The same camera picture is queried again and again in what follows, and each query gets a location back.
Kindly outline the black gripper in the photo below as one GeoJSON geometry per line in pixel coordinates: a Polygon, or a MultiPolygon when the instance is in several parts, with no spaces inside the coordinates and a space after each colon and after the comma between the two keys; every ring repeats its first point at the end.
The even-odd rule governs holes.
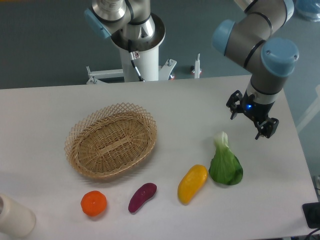
{"type": "Polygon", "coordinates": [[[255,139],[265,137],[269,139],[276,132],[279,120],[277,118],[270,118],[269,112],[274,105],[274,102],[264,104],[256,102],[256,96],[253,93],[245,92],[244,96],[239,90],[232,93],[226,102],[226,106],[231,112],[230,119],[233,120],[237,114],[242,114],[254,122],[258,133],[255,139]]]}

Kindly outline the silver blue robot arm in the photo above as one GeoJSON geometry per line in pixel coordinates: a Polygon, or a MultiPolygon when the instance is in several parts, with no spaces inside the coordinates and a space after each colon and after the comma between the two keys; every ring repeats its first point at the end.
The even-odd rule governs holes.
{"type": "Polygon", "coordinates": [[[212,46],[251,73],[245,93],[236,90],[226,106],[231,119],[244,114],[257,129],[256,138],[270,138],[279,120],[269,117],[280,91],[299,58],[294,42],[273,34],[293,16],[291,0],[237,0],[245,17],[238,23],[226,19],[215,29],[212,46]]]}

